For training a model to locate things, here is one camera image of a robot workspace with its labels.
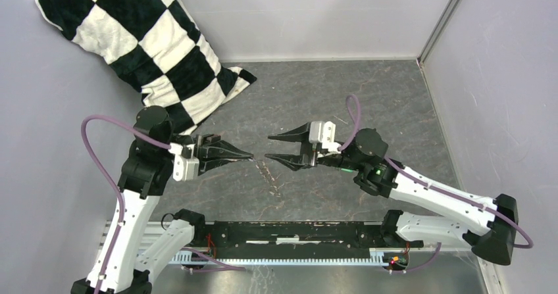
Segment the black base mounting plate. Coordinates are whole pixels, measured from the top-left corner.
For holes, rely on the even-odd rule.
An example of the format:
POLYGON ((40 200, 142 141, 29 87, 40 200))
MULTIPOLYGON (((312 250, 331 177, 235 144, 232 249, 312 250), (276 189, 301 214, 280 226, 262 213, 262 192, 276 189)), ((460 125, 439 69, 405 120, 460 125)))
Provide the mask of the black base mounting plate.
POLYGON ((371 249, 421 248, 379 222, 207 222, 186 248, 215 259, 364 259, 371 249))

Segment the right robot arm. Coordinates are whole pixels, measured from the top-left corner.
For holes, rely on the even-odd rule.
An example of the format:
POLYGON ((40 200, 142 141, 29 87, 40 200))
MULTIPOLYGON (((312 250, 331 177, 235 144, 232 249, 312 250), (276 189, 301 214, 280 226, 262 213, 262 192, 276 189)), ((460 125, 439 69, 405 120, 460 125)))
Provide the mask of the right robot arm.
POLYGON ((351 141, 335 140, 333 122, 308 122, 276 141, 300 143, 298 155, 268 154, 290 170, 329 166, 355 172, 353 182, 365 193, 417 205, 432 212, 419 216, 390 210, 380 228, 389 247, 400 243, 468 246, 478 257, 501 266, 511 264, 519 230, 517 201, 500 194, 484 197, 432 180, 386 157, 388 144, 372 128, 360 129, 351 141))

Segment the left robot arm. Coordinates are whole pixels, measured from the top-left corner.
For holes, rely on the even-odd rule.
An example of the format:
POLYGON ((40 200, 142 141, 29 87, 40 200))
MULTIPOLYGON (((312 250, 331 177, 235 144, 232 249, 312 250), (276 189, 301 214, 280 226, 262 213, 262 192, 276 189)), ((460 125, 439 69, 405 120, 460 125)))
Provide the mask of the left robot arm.
POLYGON ((119 180, 110 181, 116 194, 114 216, 96 263, 87 277, 73 283, 73 293, 150 293, 174 255, 207 237, 204 216, 182 209, 155 242, 140 250, 169 179, 185 182, 230 162, 253 159, 219 135, 176 134, 160 106, 140 110, 135 124, 124 129, 134 140, 119 180))

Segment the metal key organizer plate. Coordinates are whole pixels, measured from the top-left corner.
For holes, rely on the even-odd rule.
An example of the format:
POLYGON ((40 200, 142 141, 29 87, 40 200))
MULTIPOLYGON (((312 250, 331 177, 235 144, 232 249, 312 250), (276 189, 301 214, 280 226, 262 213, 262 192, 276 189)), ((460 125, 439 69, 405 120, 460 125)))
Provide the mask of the metal key organizer plate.
POLYGON ((280 192, 280 186, 277 185, 276 178, 272 175, 265 161, 259 159, 254 159, 253 161, 255 162, 256 168, 259 171, 260 175, 269 186, 268 192, 275 197, 281 197, 282 194, 280 192))

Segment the black and white checkered pillow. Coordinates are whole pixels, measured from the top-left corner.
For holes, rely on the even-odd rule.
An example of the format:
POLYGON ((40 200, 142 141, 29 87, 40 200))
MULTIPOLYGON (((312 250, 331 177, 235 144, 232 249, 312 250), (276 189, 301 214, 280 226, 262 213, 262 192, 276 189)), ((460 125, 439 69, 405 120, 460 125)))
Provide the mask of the black and white checkered pillow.
POLYGON ((167 111, 174 131, 191 134, 256 81, 223 66, 182 0, 35 0, 44 19, 99 55, 141 95, 167 111))

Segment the aluminium corner profile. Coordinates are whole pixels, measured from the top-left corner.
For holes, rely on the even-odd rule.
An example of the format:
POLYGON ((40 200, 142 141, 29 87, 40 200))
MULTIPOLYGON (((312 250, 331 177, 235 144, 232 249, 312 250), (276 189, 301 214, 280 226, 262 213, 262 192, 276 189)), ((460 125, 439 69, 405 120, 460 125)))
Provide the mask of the aluminium corner profile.
POLYGON ((434 26, 432 32, 430 33, 420 55, 417 57, 417 64, 420 68, 424 67, 424 64, 428 57, 430 56, 431 52, 433 51, 436 43, 438 42, 440 36, 442 35, 443 31, 445 30, 447 24, 451 20, 453 13, 459 6, 461 0, 449 0, 442 11, 436 25, 434 26))

